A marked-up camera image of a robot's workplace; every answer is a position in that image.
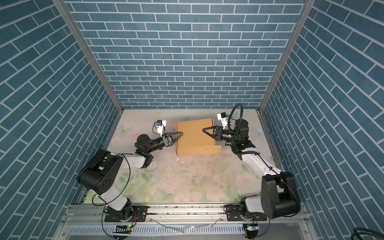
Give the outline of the brown cardboard paper box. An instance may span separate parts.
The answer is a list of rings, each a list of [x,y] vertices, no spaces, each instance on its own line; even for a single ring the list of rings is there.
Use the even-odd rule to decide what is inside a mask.
[[[220,152],[222,146],[216,145],[216,140],[203,132],[204,128],[213,126],[213,119],[177,123],[177,132],[183,133],[183,135],[177,141],[177,156],[187,157],[198,155],[214,155]]]

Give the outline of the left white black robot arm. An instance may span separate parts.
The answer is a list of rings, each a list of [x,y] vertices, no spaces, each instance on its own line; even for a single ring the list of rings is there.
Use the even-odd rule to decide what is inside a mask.
[[[120,212],[127,206],[129,199],[114,185],[118,174],[124,170],[131,173],[135,169],[148,167],[154,158],[152,152],[172,146],[181,136],[182,132],[175,132],[150,139],[148,135],[142,134],[137,138],[133,154],[117,154],[101,149],[78,173],[77,181],[95,192],[105,205]]]

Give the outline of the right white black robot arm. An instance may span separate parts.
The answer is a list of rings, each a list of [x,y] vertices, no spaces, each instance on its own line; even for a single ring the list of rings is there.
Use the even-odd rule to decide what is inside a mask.
[[[214,140],[224,141],[232,152],[261,176],[261,193],[240,201],[244,218],[264,214],[268,219],[293,217],[301,211],[295,177],[283,172],[262,157],[249,139],[249,124],[236,120],[233,130],[221,126],[203,128],[203,132]]]

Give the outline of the left green circuit board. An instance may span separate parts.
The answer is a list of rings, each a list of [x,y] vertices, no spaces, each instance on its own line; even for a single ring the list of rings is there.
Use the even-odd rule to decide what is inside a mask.
[[[133,230],[133,227],[130,225],[118,225],[116,226],[115,230],[113,231],[114,235],[118,234],[131,234]]]

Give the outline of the green circuit board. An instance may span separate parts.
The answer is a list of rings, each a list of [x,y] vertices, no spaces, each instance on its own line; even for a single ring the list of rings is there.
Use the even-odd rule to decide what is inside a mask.
[[[113,231],[114,235],[118,234],[131,234],[133,230],[133,227],[130,225],[118,225],[116,226],[115,230]]]
[[[244,227],[244,230],[246,231],[246,232],[254,232],[254,231],[256,231],[256,232],[258,232],[259,231],[259,226],[257,226],[256,224],[245,224],[245,225],[243,225],[243,227]]]

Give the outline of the right green circuit board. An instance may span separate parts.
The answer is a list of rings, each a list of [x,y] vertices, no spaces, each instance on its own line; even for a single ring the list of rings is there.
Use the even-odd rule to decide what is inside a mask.
[[[244,227],[244,230],[246,231],[246,232],[254,232],[254,231],[256,231],[256,232],[258,232],[259,231],[259,226],[257,226],[256,224],[245,224],[245,225],[243,225],[243,227]]]

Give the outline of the right aluminium corner post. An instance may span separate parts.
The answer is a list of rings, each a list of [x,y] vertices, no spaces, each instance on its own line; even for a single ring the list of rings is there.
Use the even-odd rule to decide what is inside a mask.
[[[305,4],[299,14],[299,17],[298,17],[298,20],[293,28],[293,31],[292,31],[292,34],[290,36],[290,38],[288,39],[288,42],[287,42],[287,45],[281,55],[281,58],[279,60],[279,64],[277,65],[276,67],[276,70],[274,72],[274,75],[272,76],[271,78],[271,81],[269,83],[269,86],[266,90],[266,93],[262,99],[262,102],[260,104],[260,107],[259,107],[259,112],[263,112],[266,107],[267,107],[267,104],[268,104],[268,101],[273,93],[273,90],[274,88],[276,87],[278,81],[279,81],[279,78],[282,74],[282,71],[288,61],[288,58],[299,38],[299,35],[304,27],[304,24],[307,20],[307,18],[309,17],[309,14],[315,4],[315,0],[308,0],[308,1],[305,1]]]

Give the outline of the aluminium corner post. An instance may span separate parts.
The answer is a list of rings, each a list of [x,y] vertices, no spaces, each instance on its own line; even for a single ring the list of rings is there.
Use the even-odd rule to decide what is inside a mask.
[[[308,1],[305,1],[305,4],[299,14],[299,17],[298,17],[298,20],[293,28],[293,31],[292,31],[292,34],[290,36],[290,38],[288,39],[288,42],[287,42],[287,45],[281,55],[281,58],[279,60],[279,64],[277,65],[276,67],[276,70],[274,72],[274,75],[272,76],[271,78],[271,81],[269,83],[269,86],[266,90],[266,93],[262,99],[262,102],[260,104],[260,107],[259,107],[259,112],[263,112],[266,107],[267,107],[267,104],[268,104],[268,101],[273,93],[273,90],[274,88],[276,87],[278,81],[279,81],[279,78],[282,74],[282,71],[288,61],[288,58],[299,38],[299,35],[304,27],[304,24],[307,20],[307,18],[309,17],[309,14],[315,4],[315,0],[308,0]]]
[[[97,62],[94,54],[92,53],[91,48],[89,47],[89,45],[88,45],[86,39],[84,38],[80,28],[78,27],[75,19],[73,18],[71,12],[69,11],[65,1],[52,0],[52,2],[55,5],[56,9],[58,10],[60,16],[63,18],[67,27],[69,28],[71,34],[75,38],[80,49],[82,50],[85,57],[87,58],[92,69],[94,70],[97,77],[99,78],[99,81],[104,86],[105,90],[107,91],[107,93],[108,93],[110,99],[112,100],[112,102],[114,103],[116,109],[121,114],[124,111],[124,108],[120,104],[116,94],[114,93],[114,91],[113,91],[110,83],[108,82],[103,70],[101,69],[101,67],[100,67],[99,63]]]

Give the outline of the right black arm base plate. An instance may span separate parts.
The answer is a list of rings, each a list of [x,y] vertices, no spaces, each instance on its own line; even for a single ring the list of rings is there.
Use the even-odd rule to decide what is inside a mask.
[[[234,204],[224,205],[223,210],[229,222],[239,221],[266,221],[267,216],[264,213],[251,213],[246,207]]]

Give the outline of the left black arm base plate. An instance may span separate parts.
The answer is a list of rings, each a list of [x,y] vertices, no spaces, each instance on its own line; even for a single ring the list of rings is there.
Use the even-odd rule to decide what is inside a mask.
[[[107,207],[104,210],[104,221],[107,223],[118,223],[118,222],[145,222],[148,206],[125,206],[121,211],[116,211],[111,207]]]

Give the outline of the aluminium front rail frame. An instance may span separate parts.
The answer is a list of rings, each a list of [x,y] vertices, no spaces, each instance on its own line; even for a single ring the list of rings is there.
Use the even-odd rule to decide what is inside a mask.
[[[145,222],[114,222],[104,221],[102,207],[93,205],[71,205],[64,220],[60,224],[55,240],[315,240],[317,239],[314,227],[306,213],[305,208],[297,215],[289,218],[281,217],[266,221],[239,221],[229,222],[223,210],[225,203],[208,204],[135,204],[134,206],[148,206]],[[245,232],[231,235],[176,235],[176,236],[116,236],[105,233],[103,236],[70,236],[71,227],[77,226],[101,226],[102,228],[118,225],[130,225],[133,228],[138,225],[160,225],[169,227],[173,225],[207,226],[219,224],[256,224],[259,231]]]

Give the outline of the left aluminium corner post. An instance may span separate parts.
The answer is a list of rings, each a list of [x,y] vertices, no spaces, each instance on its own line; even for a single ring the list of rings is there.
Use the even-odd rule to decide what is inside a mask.
[[[69,28],[71,34],[75,38],[80,49],[82,50],[85,57],[87,58],[92,69],[94,70],[97,77],[99,78],[99,81],[104,86],[105,90],[107,91],[107,93],[108,93],[110,99],[112,100],[112,102],[114,103],[116,109],[121,114],[124,111],[124,108],[120,104],[116,94],[114,93],[114,91],[113,91],[110,83],[108,82],[103,70],[101,69],[101,67],[100,67],[99,63],[97,62],[94,54],[92,53],[91,48],[89,47],[89,45],[88,45],[86,39],[84,38],[80,28],[78,27],[75,19],[73,18],[71,12],[69,11],[65,1],[52,0],[52,2],[55,5],[56,9],[58,10],[60,16],[63,18],[67,27]]]

